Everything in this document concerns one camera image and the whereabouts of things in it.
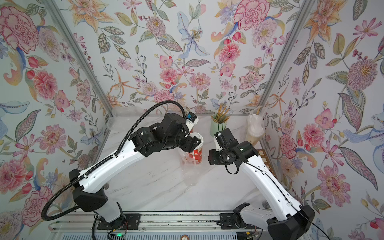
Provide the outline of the red cup white lid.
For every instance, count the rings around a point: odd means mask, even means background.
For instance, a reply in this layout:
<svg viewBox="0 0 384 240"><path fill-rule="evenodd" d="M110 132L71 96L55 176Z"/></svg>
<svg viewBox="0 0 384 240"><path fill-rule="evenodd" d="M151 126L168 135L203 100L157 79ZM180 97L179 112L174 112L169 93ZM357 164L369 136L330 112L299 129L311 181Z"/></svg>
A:
<svg viewBox="0 0 384 240"><path fill-rule="evenodd" d="M203 159L203 144L204 138L199 133L191 133L191 137L197 137L200 140L200 143L195 147L192 153L188 153L188 161L193 164L199 165Z"/></svg>
<svg viewBox="0 0 384 240"><path fill-rule="evenodd" d="M193 153L181 153L181 162L183 165L185 164L196 164L196 160Z"/></svg>

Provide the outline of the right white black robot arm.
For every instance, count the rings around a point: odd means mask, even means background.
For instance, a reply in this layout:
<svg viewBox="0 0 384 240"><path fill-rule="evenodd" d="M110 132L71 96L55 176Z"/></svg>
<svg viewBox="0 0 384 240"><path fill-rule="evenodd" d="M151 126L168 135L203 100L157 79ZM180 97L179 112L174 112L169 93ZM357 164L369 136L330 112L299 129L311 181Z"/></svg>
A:
<svg viewBox="0 0 384 240"><path fill-rule="evenodd" d="M243 203L233 210L231 222L245 229L255 226L268 231L274 240L297 240L311 227L315 212L302 206L271 173L255 147L244 141L239 143L229 129L215 134L216 148L209 151L210 165L234 164L237 172L245 173L266 199L271 211Z"/></svg>

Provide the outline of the clear plastic carrier bag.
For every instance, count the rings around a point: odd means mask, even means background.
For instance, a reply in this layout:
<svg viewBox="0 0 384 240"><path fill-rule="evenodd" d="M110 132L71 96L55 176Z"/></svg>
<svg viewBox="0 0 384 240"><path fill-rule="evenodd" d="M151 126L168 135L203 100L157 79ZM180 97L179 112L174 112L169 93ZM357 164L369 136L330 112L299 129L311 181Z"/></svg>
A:
<svg viewBox="0 0 384 240"><path fill-rule="evenodd" d="M255 146L266 134L263 118L259 115L249 115L246 125L246 141Z"/></svg>

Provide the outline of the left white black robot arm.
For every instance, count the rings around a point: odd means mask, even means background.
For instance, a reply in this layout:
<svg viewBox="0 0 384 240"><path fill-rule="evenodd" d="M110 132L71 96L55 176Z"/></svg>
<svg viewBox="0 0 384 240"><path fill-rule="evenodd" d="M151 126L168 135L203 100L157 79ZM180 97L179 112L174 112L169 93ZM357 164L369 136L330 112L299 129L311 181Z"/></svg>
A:
<svg viewBox="0 0 384 240"><path fill-rule="evenodd" d="M179 148L191 153L201 143L197 137L191 137L191 129L199 118L189 112L185 118L178 114L166 114L160 123L139 128L123 144L117 156L99 166L80 181L73 192L75 203L84 212L95 212L108 223L123 217L120 205L109 200L104 186L127 167L149 157L154 153Z"/></svg>

